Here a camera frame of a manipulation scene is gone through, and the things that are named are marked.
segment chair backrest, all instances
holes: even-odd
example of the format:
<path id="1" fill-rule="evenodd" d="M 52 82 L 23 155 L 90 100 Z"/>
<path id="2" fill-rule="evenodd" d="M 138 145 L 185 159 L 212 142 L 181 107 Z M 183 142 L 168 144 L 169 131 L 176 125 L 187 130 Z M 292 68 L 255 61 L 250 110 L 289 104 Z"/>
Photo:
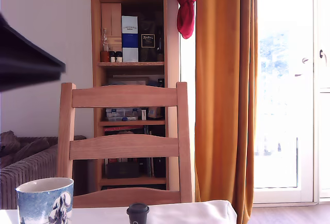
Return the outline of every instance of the chair backrest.
<path id="1" fill-rule="evenodd" d="M 177 106 L 178 138 L 122 134 L 73 140 L 75 108 Z M 72 177 L 72 160 L 122 157 L 179 157 L 179 191 L 118 188 L 77 196 L 74 207 L 148 205 L 192 201 L 187 83 L 176 88 L 151 86 L 61 87 L 58 177 Z"/>

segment orange curtain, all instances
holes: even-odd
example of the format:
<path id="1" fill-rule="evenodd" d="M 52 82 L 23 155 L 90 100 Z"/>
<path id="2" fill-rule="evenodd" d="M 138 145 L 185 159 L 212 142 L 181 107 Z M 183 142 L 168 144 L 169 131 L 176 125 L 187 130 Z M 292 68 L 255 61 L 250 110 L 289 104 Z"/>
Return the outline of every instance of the orange curtain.
<path id="1" fill-rule="evenodd" d="M 256 0 L 196 0 L 196 198 L 230 201 L 237 223 L 253 203 L 256 9 Z"/>

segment table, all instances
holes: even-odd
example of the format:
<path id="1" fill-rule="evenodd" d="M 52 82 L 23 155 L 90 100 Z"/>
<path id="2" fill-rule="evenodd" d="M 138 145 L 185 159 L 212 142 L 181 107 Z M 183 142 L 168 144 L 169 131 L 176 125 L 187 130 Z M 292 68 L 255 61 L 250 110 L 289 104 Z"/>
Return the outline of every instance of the table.
<path id="1" fill-rule="evenodd" d="M 129 224 L 127 207 L 72 209 L 72 224 Z M 228 201 L 216 200 L 150 206 L 148 224 L 236 224 L 237 215 Z M 1 224 L 18 224 L 17 210 L 0 210 Z"/>

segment mug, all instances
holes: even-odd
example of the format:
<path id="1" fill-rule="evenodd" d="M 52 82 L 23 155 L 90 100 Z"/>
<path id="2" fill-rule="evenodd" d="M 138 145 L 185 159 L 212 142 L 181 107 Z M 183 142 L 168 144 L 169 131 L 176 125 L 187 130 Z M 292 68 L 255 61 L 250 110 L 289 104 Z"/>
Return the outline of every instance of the mug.
<path id="1" fill-rule="evenodd" d="M 20 185 L 16 191 L 20 224 L 71 223 L 72 179 L 38 179 Z"/>

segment sofa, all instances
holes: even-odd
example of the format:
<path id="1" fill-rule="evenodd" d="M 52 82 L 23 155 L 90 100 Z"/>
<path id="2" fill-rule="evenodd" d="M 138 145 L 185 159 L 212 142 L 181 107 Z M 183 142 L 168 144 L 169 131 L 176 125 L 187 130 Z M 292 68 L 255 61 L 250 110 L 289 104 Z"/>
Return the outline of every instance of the sofa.
<path id="1" fill-rule="evenodd" d="M 85 139 L 85 136 L 75 136 L 74 139 Z M 0 137 L 0 209 L 17 209 L 15 189 L 32 180 L 56 177 L 56 166 L 57 137 L 16 137 L 12 131 L 2 133 Z M 81 170 L 79 170 L 79 164 L 74 163 L 74 171 L 75 169 L 86 171 L 85 165 L 80 168 Z M 79 179 L 81 183 L 86 183 L 84 181 L 86 180 Z"/>

